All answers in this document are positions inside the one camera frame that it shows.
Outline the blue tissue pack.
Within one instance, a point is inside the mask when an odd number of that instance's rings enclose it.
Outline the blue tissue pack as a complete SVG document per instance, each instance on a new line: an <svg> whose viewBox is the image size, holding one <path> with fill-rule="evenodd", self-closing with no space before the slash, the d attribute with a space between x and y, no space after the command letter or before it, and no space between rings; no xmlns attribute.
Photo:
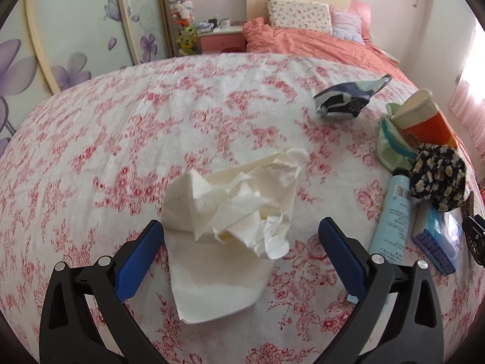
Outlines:
<svg viewBox="0 0 485 364"><path fill-rule="evenodd" d="M443 275L451 275L458 268L462 220L460 209L442 213L427 202L418 205L413 242Z"/></svg>

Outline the black daisy floral cloth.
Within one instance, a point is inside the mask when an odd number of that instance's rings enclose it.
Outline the black daisy floral cloth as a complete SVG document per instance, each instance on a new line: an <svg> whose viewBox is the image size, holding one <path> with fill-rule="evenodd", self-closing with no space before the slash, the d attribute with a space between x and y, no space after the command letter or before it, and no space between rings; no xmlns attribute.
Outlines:
<svg viewBox="0 0 485 364"><path fill-rule="evenodd" d="M466 172L457 150L423 143L410 168L410 193L417 200L428 201L437 211L453 211L464 203Z"/></svg>

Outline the light blue cream tube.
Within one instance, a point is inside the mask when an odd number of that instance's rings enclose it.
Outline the light blue cream tube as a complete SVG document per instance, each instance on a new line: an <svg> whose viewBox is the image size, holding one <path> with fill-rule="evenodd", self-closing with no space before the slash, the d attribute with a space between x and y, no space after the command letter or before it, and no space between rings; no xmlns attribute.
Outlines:
<svg viewBox="0 0 485 364"><path fill-rule="evenodd" d="M376 222L373 234L364 240L368 253L380 254L390 264L402 264L410 229L409 170L395 168L386 191L374 180L355 189L353 196L367 220Z"/></svg>

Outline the light green sock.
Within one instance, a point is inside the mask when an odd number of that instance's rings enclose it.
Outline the light green sock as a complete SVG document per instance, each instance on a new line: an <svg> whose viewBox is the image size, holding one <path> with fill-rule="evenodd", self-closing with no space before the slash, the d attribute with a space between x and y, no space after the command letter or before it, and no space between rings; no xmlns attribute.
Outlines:
<svg viewBox="0 0 485 364"><path fill-rule="evenodd" d="M387 103L386 113L381 116L379 134L376 144L376 155L389 171L396 168L409 169L416 159L415 150L401 136L390 119L399 109L398 103Z"/></svg>

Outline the orange white paper cup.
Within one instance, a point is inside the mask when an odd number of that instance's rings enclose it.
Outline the orange white paper cup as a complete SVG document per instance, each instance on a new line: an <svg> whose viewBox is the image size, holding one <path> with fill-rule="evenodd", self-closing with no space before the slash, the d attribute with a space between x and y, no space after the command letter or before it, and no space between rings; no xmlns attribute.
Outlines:
<svg viewBox="0 0 485 364"><path fill-rule="evenodd" d="M390 120L413 148L425 143L458 148L454 131L428 89L419 89L408 97Z"/></svg>

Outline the navy silver snack bag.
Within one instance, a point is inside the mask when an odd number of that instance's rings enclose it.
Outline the navy silver snack bag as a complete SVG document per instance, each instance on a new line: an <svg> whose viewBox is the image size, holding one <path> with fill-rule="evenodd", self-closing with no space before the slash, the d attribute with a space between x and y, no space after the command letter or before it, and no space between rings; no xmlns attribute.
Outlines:
<svg viewBox="0 0 485 364"><path fill-rule="evenodd" d="M392 79L392 75L386 74L374 81L344 82L324 89L313 97L316 113L321 117L356 118Z"/></svg>

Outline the white paper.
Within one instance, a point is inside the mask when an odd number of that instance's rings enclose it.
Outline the white paper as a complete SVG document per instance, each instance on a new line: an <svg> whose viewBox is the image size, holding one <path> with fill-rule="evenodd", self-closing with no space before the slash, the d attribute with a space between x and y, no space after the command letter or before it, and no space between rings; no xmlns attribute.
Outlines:
<svg viewBox="0 0 485 364"><path fill-rule="evenodd" d="M178 317L195 325L252 306L289 253L298 179L309 161L290 148L166 189L160 221Z"/></svg>

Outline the floral pink white tablecloth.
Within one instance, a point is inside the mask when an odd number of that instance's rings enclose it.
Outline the floral pink white tablecloth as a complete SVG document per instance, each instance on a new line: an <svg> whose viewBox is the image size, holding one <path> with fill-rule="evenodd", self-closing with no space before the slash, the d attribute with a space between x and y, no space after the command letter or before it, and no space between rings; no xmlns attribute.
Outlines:
<svg viewBox="0 0 485 364"><path fill-rule="evenodd" d="M165 252L128 307L172 363L310 363L353 309L316 229L330 216L369 244L390 172L376 157L388 103L415 86L394 79L351 121L314 114L316 93L372 81L359 67L277 54L174 58L98 76L39 104L1 158L1 310L38 355L54 265L91 265L135 238L162 211L164 193L190 170L218 172L303 148L289 231L258 302L204 325L178 319Z"/></svg>

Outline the pink striped pillow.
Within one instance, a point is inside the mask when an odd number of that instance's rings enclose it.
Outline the pink striped pillow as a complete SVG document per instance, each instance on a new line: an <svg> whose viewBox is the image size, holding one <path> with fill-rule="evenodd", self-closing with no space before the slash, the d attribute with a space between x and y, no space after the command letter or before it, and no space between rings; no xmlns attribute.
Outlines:
<svg viewBox="0 0 485 364"><path fill-rule="evenodd" d="M336 38L365 44L363 39L363 19L352 13L330 7L332 35Z"/></svg>

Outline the floral white pillow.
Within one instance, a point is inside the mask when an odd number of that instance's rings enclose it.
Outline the floral white pillow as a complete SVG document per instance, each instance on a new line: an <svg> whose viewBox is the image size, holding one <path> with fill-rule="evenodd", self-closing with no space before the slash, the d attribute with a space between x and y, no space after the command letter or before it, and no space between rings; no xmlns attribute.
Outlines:
<svg viewBox="0 0 485 364"><path fill-rule="evenodd" d="M269 22L281 29L332 34L329 5L305 0L266 0Z"/></svg>

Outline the salmon pink bed duvet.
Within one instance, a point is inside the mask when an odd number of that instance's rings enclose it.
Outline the salmon pink bed duvet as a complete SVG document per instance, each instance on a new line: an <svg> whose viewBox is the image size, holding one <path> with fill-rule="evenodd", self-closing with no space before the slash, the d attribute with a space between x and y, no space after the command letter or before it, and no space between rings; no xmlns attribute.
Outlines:
<svg viewBox="0 0 485 364"><path fill-rule="evenodd" d="M389 73L395 80L412 85L397 65L372 44L359 44L313 30L275 28L262 17L246 22L242 34L251 53L279 53L339 62L377 74Z"/></svg>

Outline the pink white nightstand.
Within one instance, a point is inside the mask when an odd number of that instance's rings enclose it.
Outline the pink white nightstand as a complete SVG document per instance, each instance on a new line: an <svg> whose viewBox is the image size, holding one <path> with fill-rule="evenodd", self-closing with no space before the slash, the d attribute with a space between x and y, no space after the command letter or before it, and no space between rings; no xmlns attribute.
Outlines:
<svg viewBox="0 0 485 364"><path fill-rule="evenodd" d="M200 33L198 47L201 54L205 53L245 53L247 41L243 36L241 25L231 25L228 28Z"/></svg>

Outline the floral glass wardrobe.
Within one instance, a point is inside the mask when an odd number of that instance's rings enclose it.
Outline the floral glass wardrobe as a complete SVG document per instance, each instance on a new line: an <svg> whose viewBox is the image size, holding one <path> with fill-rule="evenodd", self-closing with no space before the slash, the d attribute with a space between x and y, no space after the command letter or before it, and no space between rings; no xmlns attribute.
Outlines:
<svg viewBox="0 0 485 364"><path fill-rule="evenodd" d="M1 27L1 146L51 95L171 55L161 0L18 0Z"/></svg>

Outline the white mug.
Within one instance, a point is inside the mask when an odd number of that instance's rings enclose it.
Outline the white mug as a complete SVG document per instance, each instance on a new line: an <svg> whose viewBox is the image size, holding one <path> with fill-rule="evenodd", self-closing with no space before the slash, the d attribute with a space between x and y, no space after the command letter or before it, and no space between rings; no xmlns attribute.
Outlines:
<svg viewBox="0 0 485 364"><path fill-rule="evenodd" d="M219 22L219 27L221 29L227 29L227 28L230 28L230 26L231 26L231 22L229 18L221 19Z"/></svg>

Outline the plush toy display tube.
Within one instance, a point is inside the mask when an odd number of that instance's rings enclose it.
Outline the plush toy display tube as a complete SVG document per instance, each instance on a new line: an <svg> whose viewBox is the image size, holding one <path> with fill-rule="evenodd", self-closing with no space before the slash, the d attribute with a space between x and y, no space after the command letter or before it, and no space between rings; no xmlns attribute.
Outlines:
<svg viewBox="0 0 485 364"><path fill-rule="evenodd" d="M197 54L197 33L192 0L166 0L173 52L176 56Z"/></svg>

